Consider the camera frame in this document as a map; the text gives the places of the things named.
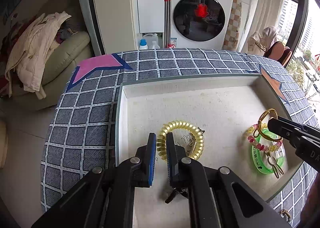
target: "washing machine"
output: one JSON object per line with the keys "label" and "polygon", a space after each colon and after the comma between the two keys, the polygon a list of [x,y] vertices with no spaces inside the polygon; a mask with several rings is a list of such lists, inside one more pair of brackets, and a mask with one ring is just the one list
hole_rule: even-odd
{"label": "washing machine", "polygon": [[171,0],[170,43],[221,49],[233,0]]}

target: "floor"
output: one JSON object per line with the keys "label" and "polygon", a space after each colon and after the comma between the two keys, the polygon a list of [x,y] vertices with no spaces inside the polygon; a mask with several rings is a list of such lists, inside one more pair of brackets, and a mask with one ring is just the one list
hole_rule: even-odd
{"label": "floor", "polygon": [[6,163],[0,170],[0,196],[21,228],[30,228],[42,215],[40,161],[54,108],[28,112],[0,100],[0,117],[9,136]]}

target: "metal bolt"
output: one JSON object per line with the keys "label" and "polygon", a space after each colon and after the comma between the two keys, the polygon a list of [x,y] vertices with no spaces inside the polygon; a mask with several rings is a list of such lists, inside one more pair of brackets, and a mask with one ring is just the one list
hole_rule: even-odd
{"label": "metal bolt", "polygon": [[102,172],[102,167],[94,167],[92,172],[95,174],[100,174]]}
{"label": "metal bolt", "polygon": [[138,157],[130,158],[130,162],[133,164],[138,164],[140,162],[140,159]]}
{"label": "metal bolt", "polygon": [[224,175],[227,175],[227,174],[230,173],[230,169],[227,168],[227,167],[222,167],[222,168],[220,168],[220,173],[224,174]]}
{"label": "metal bolt", "polygon": [[184,164],[190,164],[191,163],[191,158],[185,157],[183,159],[181,159],[181,162]]}

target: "checkered cloth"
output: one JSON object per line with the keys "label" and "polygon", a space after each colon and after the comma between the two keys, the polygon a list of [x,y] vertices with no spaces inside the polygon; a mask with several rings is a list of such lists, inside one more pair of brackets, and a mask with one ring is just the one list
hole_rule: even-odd
{"label": "checkered cloth", "polygon": [[228,28],[223,43],[223,50],[235,51],[237,48],[241,24],[241,12],[242,1],[233,0]]}
{"label": "checkered cloth", "polygon": [[[317,119],[295,81],[277,61],[234,51],[158,49],[119,53],[133,70],[95,71],[58,102],[41,161],[41,206],[46,211],[94,166],[115,165],[115,120],[120,84],[126,81],[209,73],[260,73],[259,65],[282,82],[284,102],[295,122],[318,126]],[[300,219],[315,170],[304,163],[271,201]]]}

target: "table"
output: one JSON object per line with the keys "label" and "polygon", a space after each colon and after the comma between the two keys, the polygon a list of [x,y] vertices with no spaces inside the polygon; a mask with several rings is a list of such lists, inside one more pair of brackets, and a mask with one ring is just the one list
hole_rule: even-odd
{"label": "table", "polygon": [[[234,51],[194,48],[134,50],[118,55],[132,70],[96,70],[61,95],[41,160],[43,211],[94,166],[114,167],[116,105],[122,82],[193,74],[260,73],[261,65],[282,82],[281,91],[288,100],[283,103],[292,120],[318,126],[302,91],[277,61]],[[304,162],[269,202],[278,213],[288,210],[293,226],[300,220],[315,175],[316,171]]]}

